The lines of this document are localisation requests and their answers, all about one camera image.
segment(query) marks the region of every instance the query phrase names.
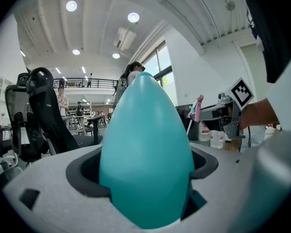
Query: teal egg-shaped object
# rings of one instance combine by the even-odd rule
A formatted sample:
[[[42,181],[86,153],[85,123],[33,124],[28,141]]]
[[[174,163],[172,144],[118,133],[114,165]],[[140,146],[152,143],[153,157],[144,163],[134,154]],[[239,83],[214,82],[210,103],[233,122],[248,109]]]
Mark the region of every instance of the teal egg-shaped object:
[[[99,184],[143,229],[180,218],[194,170],[190,143],[168,95],[142,72],[121,97],[102,147]]]

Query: black cable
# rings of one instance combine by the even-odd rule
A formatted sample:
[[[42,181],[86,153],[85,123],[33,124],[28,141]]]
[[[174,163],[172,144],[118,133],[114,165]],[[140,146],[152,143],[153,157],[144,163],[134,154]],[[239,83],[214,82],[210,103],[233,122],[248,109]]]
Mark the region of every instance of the black cable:
[[[249,132],[248,147],[251,147],[251,132],[250,132],[250,127],[249,126],[248,126],[248,132]]]
[[[208,12],[209,12],[211,18],[212,18],[212,21],[213,21],[213,23],[214,23],[214,25],[215,25],[215,28],[216,28],[217,32],[218,32],[218,37],[220,37],[220,33],[219,33],[219,31],[218,31],[218,27],[217,27],[217,25],[216,25],[216,23],[215,23],[215,21],[214,21],[214,19],[213,19],[213,17],[212,17],[212,14],[211,14],[210,10],[208,9],[207,5],[205,4],[204,0],[202,0],[202,1],[203,1],[203,3],[204,3],[205,7],[207,8],[207,10],[208,10]]]

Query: white container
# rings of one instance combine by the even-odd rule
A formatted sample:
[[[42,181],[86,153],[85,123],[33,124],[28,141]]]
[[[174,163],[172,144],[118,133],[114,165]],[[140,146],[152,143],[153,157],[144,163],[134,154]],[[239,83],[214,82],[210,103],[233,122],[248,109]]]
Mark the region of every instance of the white container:
[[[198,124],[198,140],[201,142],[210,141],[210,130],[203,121]]]
[[[222,149],[225,141],[225,133],[223,131],[210,131],[210,147]]]

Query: black sleeve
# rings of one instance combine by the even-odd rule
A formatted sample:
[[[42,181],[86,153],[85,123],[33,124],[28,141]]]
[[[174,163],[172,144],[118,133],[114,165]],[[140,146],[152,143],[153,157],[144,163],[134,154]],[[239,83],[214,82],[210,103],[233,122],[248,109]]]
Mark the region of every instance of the black sleeve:
[[[246,0],[263,42],[267,82],[275,83],[291,59],[291,0]]]

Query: white ceiling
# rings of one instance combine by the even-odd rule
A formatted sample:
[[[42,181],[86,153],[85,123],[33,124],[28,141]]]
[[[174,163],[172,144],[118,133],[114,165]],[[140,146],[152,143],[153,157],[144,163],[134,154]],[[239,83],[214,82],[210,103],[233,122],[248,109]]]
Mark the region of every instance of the white ceiling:
[[[152,30],[162,24],[162,19],[178,30],[199,54],[205,52],[204,46],[209,42],[220,45],[221,37],[248,28],[245,0],[75,0],[78,8],[74,12],[66,10],[68,1],[17,2],[20,46],[28,56],[24,59],[29,68],[62,67],[67,68],[65,77],[78,77],[77,74],[83,77],[79,69],[85,66],[93,76],[114,71],[117,77],[134,53],[140,55],[143,50],[140,45],[153,35]],[[235,3],[233,11],[226,9],[228,2]],[[127,20],[133,11],[140,14],[138,25]],[[130,49],[115,60],[111,55],[116,52],[113,43],[120,27],[131,29],[137,37]],[[83,48],[81,55],[72,55],[73,48]]]
[[[68,1],[38,0],[15,12],[29,69],[64,67],[68,68],[62,71],[65,77],[83,77],[78,70],[84,66],[96,78],[114,71],[118,79],[136,49],[161,22],[154,13],[126,0],[73,0],[78,6],[74,12],[66,10]],[[137,24],[128,21],[131,12],[140,15]],[[119,28],[133,31],[136,38],[116,60],[112,54],[119,52],[113,45]],[[73,55],[73,49],[81,54]]]
[[[109,103],[113,104],[113,96],[112,95],[104,95],[104,94],[66,94],[69,104],[77,104],[80,101],[82,104],[85,102],[82,99],[85,99],[87,102],[92,102],[95,104],[106,104],[108,99],[110,99]]]

